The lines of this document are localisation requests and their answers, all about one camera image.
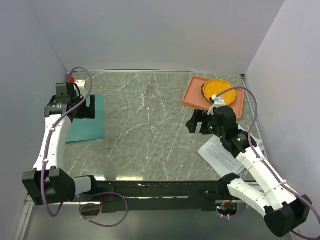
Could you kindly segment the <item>teal file folder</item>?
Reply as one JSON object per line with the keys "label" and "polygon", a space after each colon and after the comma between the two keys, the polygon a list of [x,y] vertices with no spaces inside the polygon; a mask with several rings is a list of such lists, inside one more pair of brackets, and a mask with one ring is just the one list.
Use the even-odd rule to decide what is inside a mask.
{"label": "teal file folder", "polygon": [[82,142],[105,138],[104,96],[95,95],[95,118],[74,119],[66,142]]}

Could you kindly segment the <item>printed paper sheet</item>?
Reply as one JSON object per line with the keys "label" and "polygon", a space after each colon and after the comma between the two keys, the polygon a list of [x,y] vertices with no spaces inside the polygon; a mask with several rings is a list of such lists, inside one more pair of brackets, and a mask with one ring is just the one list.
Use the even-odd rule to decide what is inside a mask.
{"label": "printed paper sheet", "polygon": [[224,149],[216,136],[211,137],[197,152],[220,177],[230,173],[239,175],[245,169],[230,152]]}
{"label": "printed paper sheet", "polygon": [[[238,125],[238,129],[239,130],[242,130],[242,131],[246,131],[246,129],[244,129],[242,126]],[[263,144],[263,141],[261,139],[258,139],[254,136],[252,136],[252,138],[254,139],[254,141],[257,143],[257,145],[260,147],[261,151],[263,152],[265,150],[265,147],[264,147],[264,144]]]}

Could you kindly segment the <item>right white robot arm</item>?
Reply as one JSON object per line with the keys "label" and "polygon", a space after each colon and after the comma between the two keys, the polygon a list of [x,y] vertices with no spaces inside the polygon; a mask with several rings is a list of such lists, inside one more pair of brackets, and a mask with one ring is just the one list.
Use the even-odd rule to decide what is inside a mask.
{"label": "right white robot arm", "polygon": [[264,218],[269,230],[281,238],[305,223],[312,201],[299,195],[264,157],[249,133],[239,128],[232,108],[222,106],[206,110],[196,109],[186,123],[191,134],[201,123],[200,134],[215,135],[223,148],[238,160],[253,176],[261,191],[245,183],[237,174],[229,173],[219,181],[218,193],[223,199],[238,198]]}

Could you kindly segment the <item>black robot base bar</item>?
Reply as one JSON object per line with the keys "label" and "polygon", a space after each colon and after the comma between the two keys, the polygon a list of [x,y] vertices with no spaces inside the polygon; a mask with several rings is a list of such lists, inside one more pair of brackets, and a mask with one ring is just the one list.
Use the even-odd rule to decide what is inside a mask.
{"label": "black robot base bar", "polygon": [[102,213],[119,211],[236,211],[237,199],[219,181],[99,181],[86,202],[98,202]]}

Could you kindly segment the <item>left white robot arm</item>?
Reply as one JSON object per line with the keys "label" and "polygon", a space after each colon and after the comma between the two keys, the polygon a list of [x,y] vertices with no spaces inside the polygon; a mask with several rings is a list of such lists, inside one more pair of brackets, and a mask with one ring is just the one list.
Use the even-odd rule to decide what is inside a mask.
{"label": "left white robot arm", "polygon": [[72,178],[63,169],[69,131],[75,119],[96,117],[96,97],[60,98],[53,96],[44,109],[45,133],[39,156],[31,171],[24,172],[22,183],[37,206],[71,202],[77,195],[94,201],[99,195],[92,175]]}

